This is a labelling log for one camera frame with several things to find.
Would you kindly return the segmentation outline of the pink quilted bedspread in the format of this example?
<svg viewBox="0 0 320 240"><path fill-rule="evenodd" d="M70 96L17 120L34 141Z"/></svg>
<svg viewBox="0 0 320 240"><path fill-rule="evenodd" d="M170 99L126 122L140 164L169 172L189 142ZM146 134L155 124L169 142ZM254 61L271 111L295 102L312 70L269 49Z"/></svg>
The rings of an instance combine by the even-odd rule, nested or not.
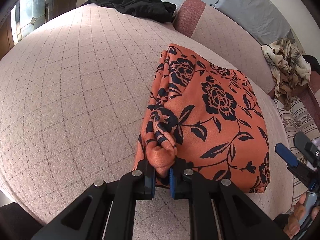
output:
<svg viewBox="0 0 320 240"><path fill-rule="evenodd" d="M171 43L235 63L169 23L86 5L1 59L1 189L45 224L97 178L133 168L161 52Z"/></svg>

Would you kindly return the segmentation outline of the black garment on bed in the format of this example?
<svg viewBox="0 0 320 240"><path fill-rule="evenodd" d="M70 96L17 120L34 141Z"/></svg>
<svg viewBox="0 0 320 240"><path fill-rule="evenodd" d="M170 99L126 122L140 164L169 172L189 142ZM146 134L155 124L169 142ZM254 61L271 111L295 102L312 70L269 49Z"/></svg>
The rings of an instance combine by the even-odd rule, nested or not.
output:
<svg viewBox="0 0 320 240"><path fill-rule="evenodd" d="M82 6L95 4L116 9L121 14L147 18L159 23L171 22L176 5L162 0L87 0Z"/></svg>

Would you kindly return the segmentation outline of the black knee near bed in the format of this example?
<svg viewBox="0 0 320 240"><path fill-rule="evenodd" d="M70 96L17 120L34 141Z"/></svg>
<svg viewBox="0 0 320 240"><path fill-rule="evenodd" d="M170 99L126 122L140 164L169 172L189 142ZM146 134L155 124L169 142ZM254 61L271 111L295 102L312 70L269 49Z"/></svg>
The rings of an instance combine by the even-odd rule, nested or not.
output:
<svg viewBox="0 0 320 240"><path fill-rule="evenodd" d="M0 240L29 240L42 228L43 225L17 203L0 208Z"/></svg>

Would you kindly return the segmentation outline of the orange black floral garment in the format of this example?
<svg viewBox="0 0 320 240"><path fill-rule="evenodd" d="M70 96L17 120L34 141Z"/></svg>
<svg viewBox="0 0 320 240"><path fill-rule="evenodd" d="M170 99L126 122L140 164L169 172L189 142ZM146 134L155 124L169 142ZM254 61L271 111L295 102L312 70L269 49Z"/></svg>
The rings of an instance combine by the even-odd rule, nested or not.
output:
<svg viewBox="0 0 320 240"><path fill-rule="evenodd" d="M161 53L140 130L136 161L148 160L165 185L174 162L246 193L270 183L265 120L249 79L170 44Z"/></svg>

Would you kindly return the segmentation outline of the grey pillow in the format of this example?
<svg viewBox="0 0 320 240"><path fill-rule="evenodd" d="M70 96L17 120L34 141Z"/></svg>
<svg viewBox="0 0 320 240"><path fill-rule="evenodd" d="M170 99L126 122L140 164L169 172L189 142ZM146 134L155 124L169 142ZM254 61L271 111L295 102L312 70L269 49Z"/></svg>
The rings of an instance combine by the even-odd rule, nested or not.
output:
<svg viewBox="0 0 320 240"><path fill-rule="evenodd" d="M289 23L270 0L217 0L212 7L244 28L261 45L281 38L295 42Z"/></svg>

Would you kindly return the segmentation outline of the beige brown patterned cloth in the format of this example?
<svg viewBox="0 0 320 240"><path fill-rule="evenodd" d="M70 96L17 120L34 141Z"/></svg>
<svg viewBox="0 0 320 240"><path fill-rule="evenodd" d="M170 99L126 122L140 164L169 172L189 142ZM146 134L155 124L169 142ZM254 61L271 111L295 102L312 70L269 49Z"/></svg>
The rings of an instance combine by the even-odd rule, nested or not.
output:
<svg viewBox="0 0 320 240"><path fill-rule="evenodd" d="M289 110L293 92L310 83L311 66L288 38L265 44L261 50L276 83L275 97Z"/></svg>

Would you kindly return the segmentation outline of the pink quilted pillow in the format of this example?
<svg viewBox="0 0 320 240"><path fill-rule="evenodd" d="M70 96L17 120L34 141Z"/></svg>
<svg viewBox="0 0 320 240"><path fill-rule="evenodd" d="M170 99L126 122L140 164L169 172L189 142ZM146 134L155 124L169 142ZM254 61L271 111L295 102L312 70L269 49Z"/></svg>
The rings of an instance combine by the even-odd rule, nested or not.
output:
<svg viewBox="0 0 320 240"><path fill-rule="evenodd" d="M260 44L231 18L201 0L185 0L173 25L178 32L217 53L274 97L275 82Z"/></svg>

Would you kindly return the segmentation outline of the striped floral bedsheet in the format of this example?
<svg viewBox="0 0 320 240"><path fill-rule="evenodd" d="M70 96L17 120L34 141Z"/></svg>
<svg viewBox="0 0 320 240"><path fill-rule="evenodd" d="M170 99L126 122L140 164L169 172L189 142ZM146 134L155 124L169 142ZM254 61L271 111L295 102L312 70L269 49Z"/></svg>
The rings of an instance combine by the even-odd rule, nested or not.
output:
<svg viewBox="0 0 320 240"><path fill-rule="evenodd" d="M275 150L293 174L292 204L295 205L307 192L314 193L318 198L319 147L313 141L319 139L319 130L299 98L291 98L289 111L278 99L274 101L289 142L289 147L276 144Z"/></svg>

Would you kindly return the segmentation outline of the stained glass window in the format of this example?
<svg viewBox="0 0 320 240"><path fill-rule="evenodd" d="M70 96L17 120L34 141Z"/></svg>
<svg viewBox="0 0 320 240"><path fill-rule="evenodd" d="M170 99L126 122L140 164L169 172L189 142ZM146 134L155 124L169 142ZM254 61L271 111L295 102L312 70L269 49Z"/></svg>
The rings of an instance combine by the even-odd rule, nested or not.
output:
<svg viewBox="0 0 320 240"><path fill-rule="evenodd" d="M11 10L14 45L46 22L46 0L18 0Z"/></svg>

